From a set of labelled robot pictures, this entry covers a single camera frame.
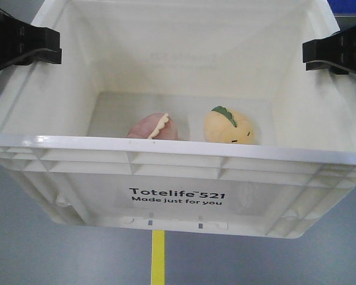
peach plush toy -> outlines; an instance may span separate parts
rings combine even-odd
[[[211,143],[253,144],[255,132],[252,123],[243,114],[217,106],[206,116],[206,141]]]
[[[154,113],[129,130],[127,138],[178,140],[178,129],[168,113]]]

pink plush toy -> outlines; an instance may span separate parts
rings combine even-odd
[[[126,137],[146,138],[148,140],[178,140],[178,130],[168,113],[154,113],[131,128]]]

storage bin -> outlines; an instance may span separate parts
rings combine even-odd
[[[62,65],[0,79],[0,164],[57,223],[297,238],[356,186],[356,76],[306,71],[325,0],[45,0]],[[256,145],[208,143],[215,106]],[[179,141],[125,138],[168,112]]]

yellow floor line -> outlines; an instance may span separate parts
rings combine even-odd
[[[165,231],[153,230],[151,285],[165,285]]]

blue surface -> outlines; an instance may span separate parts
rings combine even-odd
[[[0,285],[146,285],[151,232],[64,226],[0,167]]]
[[[334,13],[356,13],[356,0],[328,0]]]
[[[356,285],[356,189],[299,239],[167,232],[167,285]]]

